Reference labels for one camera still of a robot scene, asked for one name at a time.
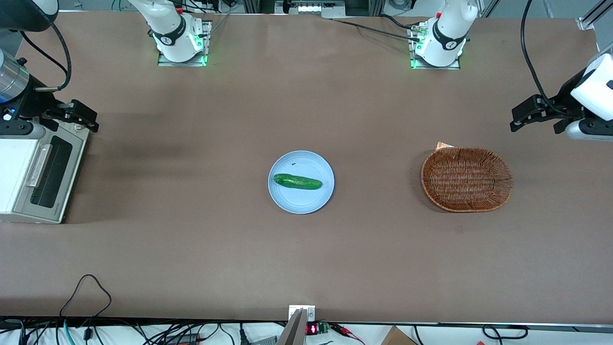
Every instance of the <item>light blue plate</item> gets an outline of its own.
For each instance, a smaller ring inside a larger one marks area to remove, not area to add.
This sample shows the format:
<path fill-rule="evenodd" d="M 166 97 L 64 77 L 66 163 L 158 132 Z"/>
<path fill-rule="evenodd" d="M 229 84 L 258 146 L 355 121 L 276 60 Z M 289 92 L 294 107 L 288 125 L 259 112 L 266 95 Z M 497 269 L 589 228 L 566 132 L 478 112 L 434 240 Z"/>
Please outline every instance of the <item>light blue plate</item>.
<path fill-rule="evenodd" d="M 320 180 L 321 188 L 304 190 L 276 183 L 276 174 L 291 174 Z M 268 191 L 280 208 L 295 214 L 315 212 L 325 205 L 334 191 L 334 173 L 320 155 L 310 151 L 293 151 L 279 158 L 268 174 Z"/>

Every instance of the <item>metal frame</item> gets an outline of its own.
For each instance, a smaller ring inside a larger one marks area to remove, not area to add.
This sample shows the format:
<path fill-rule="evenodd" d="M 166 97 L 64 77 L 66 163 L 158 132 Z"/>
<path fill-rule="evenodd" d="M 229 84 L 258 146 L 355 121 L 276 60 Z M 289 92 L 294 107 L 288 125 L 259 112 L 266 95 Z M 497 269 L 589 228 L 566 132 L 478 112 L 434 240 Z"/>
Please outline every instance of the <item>metal frame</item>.
<path fill-rule="evenodd" d="M 600 18 L 602 18 L 611 8 L 613 8 L 613 0 L 602 0 L 589 10 L 583 17 L 577 19 L 577 24 L 581 30 L 589 30 L 594 28 Z"/>
<path fill-rule="evenodd" d="M 477 7 L 479 8 L 479 14 L 481 18 L 489 18 L 492 15 L 492 12 L 496 9 L 496 6 L 500 3 L 500 0 L 492 0 L 490 4 L 485 7 L 483 0 L 477 2 Z"/>

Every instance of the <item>connector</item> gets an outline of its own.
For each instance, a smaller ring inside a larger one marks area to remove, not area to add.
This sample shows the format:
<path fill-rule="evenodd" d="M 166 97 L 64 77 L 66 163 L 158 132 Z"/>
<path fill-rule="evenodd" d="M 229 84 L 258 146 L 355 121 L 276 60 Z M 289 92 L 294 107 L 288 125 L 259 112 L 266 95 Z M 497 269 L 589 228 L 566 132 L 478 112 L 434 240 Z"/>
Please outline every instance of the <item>connector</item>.
<path fill-rule="evenodd" d="M 243 329 L 243 324 L 240 324 L 240 345 L 251 345 L 249 340 L 247 339 L 247 335 L 245 334 L 245 330 Z"/>
<path fill-rule="evenodd" d="M 90 340 L 92 337 L 92 332 L 91 332 L 91 328 L 87 328 L 84 332 L 83 332 L 83 340 Z"/>

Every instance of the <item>wicker basket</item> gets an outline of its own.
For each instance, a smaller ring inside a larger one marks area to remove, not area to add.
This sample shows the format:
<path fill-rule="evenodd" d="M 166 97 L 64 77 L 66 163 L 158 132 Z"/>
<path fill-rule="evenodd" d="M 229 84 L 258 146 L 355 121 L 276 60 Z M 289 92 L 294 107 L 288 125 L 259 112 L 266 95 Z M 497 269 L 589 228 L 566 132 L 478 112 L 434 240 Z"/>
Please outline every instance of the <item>wicker basket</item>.
<path fill-rule="evenodd" d="M 487 212 L 506 204 L 513 179 L 506 163 L 479 147 L 438 149 L 421 171 L 425 194 L 449 212 Z"/>

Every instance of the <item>table surface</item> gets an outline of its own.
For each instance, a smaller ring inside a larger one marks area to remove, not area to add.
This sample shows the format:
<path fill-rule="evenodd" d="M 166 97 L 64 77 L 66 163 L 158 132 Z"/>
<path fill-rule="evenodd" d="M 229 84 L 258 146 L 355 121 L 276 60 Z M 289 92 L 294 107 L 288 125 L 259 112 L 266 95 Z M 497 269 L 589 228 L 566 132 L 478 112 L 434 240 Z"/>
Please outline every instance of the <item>table surface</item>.
<path fill-rule="evenodd" d="M 460 71 L 411 70 L 406 41 L 311 16 L 231 16 L 205 68 L 156 67 L 136 13 L 58 26 L 74 66 L 58 97 L 98 111 L 101 130 L 64 225 L 0 225 L 0 314 L 56 315 L 93 273 L 113 295 L 106 316 L 283 319 L 303 303 L 334 320 L 613 324 L 613 149 L 553 122 L 509 131 L 536 92 L 519 20 L 477 20 Z M 51 31 L 31 37 L 63 55 Z M 572 20 L 529 20 L 527 41 L 550 96 L 596 52 Z M 62 80 L 30 47 L 20 56 Z M 501 155 L 509 203 L 433 206 L 419 171 L 437 141 Z M 309 215 L 267 190 L 299 149 L 336 177 Z M 67 314 L 104 298 L 87 282 Z"/>

